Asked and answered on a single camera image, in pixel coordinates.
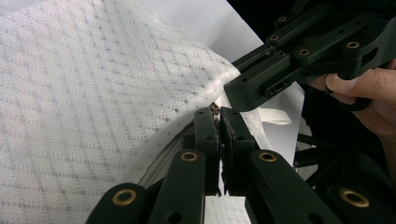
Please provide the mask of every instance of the black metal frame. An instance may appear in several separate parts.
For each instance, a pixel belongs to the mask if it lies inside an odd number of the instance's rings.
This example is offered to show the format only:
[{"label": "black metal frame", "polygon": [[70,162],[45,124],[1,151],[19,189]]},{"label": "black metal frame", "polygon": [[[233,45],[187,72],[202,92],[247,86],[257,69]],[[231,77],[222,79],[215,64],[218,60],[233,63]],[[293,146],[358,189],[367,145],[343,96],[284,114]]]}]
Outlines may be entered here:
[{"label": "black metal frame", "polygon": [[[240,112],[257,108],[294,81],[337,73],[353,79],[368,69],[396,58],[396,10],[368,11],[329,2],[306,8],[296,1],[292,10],[276,20],[276,30],[265,44],[235,61],[241,76],[224,89],[231,106]],[[347,110],[361,110],[370,100]]]},{"label": "black metal frame", "polygon": [[[241,76],[224,86],[233,109],[195,113],[164,179],[148,189],[124,183],[110,189],[87,223],[203,223],[205,196],[246,198],[252,223],[396,223],[389,177],[358,150],[299,135],[315,148],[296,152],[294,166],[318,165],[306,181],[284,158],[257,146],[239,112],[329,73],[352,79],[396,58],[396,12],[343,8],[298,0],[278,18],[266,44],[233,63]],[[361,165],[370,164],[370,169]]]},{"label": "black metal frame", "polygon": [[[365,173],[359,160],[371,161],[364,155],[300,136],[318,147],[296,154],[294,165],[323,165],[305,182],[280,154],[257,146],[239,112],[222,107],[216,122],[213,111],[202,108],[194,126],[164,179],[148,189],[117,185],[87,223],[204,223],[205,196],[219,194],[219,158],[225,192],[246,198],[252,223],[396,223],[389,179],[377,168],[375,176]],[[327,179],[334,172],[340,180]]]}]

